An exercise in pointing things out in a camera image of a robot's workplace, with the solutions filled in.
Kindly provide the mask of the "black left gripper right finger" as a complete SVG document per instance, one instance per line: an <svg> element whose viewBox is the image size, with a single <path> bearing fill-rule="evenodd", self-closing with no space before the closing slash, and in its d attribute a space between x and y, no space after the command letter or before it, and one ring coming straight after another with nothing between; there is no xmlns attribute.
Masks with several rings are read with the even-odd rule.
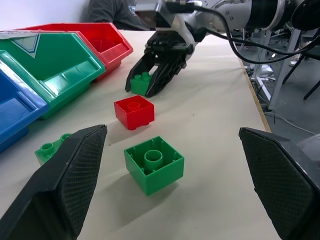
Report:
<svg viewBox="0 0 320 240"><path fill-rule="evenodd" d="M242 127L241 140L257 193L282 240L320 238L320 136L298 144Z"/></svg>

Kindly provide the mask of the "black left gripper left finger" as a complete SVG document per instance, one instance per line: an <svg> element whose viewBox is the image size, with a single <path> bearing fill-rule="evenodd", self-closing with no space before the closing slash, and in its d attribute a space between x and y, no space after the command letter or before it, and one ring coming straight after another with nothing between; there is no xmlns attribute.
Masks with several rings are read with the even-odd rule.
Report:
<svg viewBox="0 0 320 240"><path fill-rule="evenodd" d="M0 220L2 240L75 240L97 185L107 135L80 129L29 179Z"/></svg>

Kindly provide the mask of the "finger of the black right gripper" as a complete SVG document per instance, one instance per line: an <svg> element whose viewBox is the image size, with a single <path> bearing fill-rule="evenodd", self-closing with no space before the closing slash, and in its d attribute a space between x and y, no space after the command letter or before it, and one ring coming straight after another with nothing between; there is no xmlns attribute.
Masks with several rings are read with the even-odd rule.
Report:
<svg viewBox="0 0 320 240"><path fill-rule="evenodd" d="M135 78L136 75L141 75L142 73L149 73L149 71L156 65L156 54L155 53L145 53L138 62L131 68L126 78L125 91L131 92L133 87L131 80Z"/></svg>
<svg viewBox="0 0 320 240"><path fill-rule="evenodd" d="M173 77L177 75L181 69L186 67L186 54L158 54L156 63L157 69L152 74L148 89L145 93L147 98L153 97L161 92Z"/></svg>

